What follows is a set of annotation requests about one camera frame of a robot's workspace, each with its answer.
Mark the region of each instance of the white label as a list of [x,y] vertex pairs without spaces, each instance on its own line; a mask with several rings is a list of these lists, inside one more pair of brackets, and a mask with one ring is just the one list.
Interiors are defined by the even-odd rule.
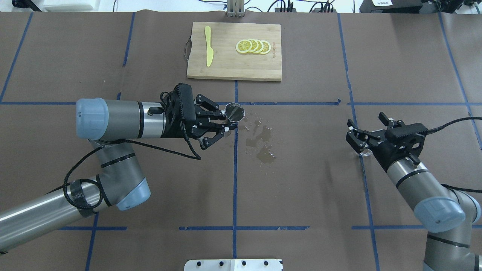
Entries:
[[373,5],[375,7],[386,7],[386,6],[392,6],[393,4],[391,3],[391,0],[372,0]]

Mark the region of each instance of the white metal plate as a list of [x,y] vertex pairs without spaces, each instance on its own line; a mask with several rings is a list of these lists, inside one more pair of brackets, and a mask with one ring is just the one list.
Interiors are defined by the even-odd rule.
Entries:
[[280,260],[280,259],[189,260],[184,265],[184,271],[283,271],[283,260]]

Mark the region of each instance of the black band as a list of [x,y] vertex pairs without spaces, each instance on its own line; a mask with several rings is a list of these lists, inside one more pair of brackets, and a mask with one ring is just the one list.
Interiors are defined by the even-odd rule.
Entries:
[[480,257],[479,255],[475,255],[475,267],[474,271],[480,271]]
[[126,160],[126,159],[128,159],[128,158],[131,158],[131,157],[134,157],[134,156],[135,156],[135,153],[127,154],[127,155],[124,155],[124,156],[122,156],[122,157],[120,157],[120,158],[117,158],[117,159],[114,159],[114,160],[109,161],[109,162],[107,162],[107,163],[104,163],[104,164],[100,165],[100,167],[101,167],[101,168],[105,168],[106,166],[113,165],[113,164],[115,164],[115,163],[118,163],[118,162],[120,162],[120,161],[124,161],[124,160]]
[[427,238],[430,238],[432,240],[439,241],[439,242],[442,242],[442,243],[451,244],[451,245],[454,245],[454,246],[470,248],[470,245],[468,245],[468,244],[457,243],[457,242],[450,241],[450,240],[443,239],[443,238],[439,238],[439,237],[436,237],[436,236],[433,236],[433,235],[430,235],[430,234],[427,235]]
[[419,170],[415,170],[413,172],[410,172],[409,174],[403,176],[398,182],[397,184],[395,185],[397,188],[400,186],[400,184],[403,183],[404,180],[412,177],[413,175],[417,175],[419,173],[422,173],[422,172],[428,172],[428,169],[419,169]]
[[[72,196],[73,202],[80,206],[90,206],[85,199],[84,191],[82,189],[82,179],[77,179],[70,183],[70,194]],[[83,217],[90,217],[91,215],[95,214],[93,209],[79,209],[77,208],[79,213]]]
[[107,199],[106,192],[104,191],[104,187],[102,186],[102,183],[100,182],[100,176],[99,174],[95,175],[95,180],[97,183],[99,183],[99,188],[100,188],[100,193],[102,194],[102,197],[104,198],[104,201],[106,201],[106,204],[108,207],[111,207],[112,204],[110,204],[109,200]]
[[141,102],[137,102],[137,103],[139,105],[139,120],[140,120],[139,135],[137,136],[137,138],[141,138],[142,133],[144,132],[144,107],[142,106]]

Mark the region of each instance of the table surface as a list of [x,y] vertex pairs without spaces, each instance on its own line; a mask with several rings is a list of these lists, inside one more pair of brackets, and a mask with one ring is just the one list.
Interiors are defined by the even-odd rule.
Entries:
[[[186,78],[193,21],[281,24],[282,81]],[[21,245],[1,269],[181,271],[188,259],[266,257],[285,270],[421,270],[427,232],[374,157],[346,143],[346,122],[380,129],[383,111],[433,128],[482,116],[482,31],[470,27],[481,24],[454,14],[1,13],[0,211],[59,186],[91,150],[75,135],[80,98],[156,101],[183,82],[247,112],[238,131],[196,146],[201,161],[135,146],[147,202]],[[482,187],[481,125],[427,138],[420,158],[441,183]],[[188,151],[182,139],[145,142]],[[92,158],[72,178],[99,171]],[[479,254],[481,233],[479,221]]]

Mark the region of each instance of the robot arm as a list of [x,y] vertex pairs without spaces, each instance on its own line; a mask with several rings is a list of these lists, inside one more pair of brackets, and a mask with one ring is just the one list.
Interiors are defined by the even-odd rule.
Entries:
[[[218,104],[203,95],[197,95],[193,102],[192,89],[187,84],[180,83],[163,94],[160,102],[152,103],[79,100],[77,135],[89,139],[94,150],[69,171],[64,184],[70,173],[93,153],[97,154],[102,172],[0,213],[0,254],[109,206],[116,205],[123,211],[146,201],[150,197],[147,179],[131,141],[126,138],[169,137],[187,142],[193,138],[199,140],[202,149],[207,149],[225,132],[236,129],[236,122],[244,117],[239,104],[231,103],[220,110]],[[197,154],[192,158],[200,159]]]
[[419,160],[425,137],[434,130],[421,123],[405,125],[380,113],[386,130],[364,131],[348,120],[346,140],[357,152],[373,152],[378,163],[428,230],[424,271],[472,271],[482,268],[469,251],[472,224],[481,206],[468,194],[448,189]]

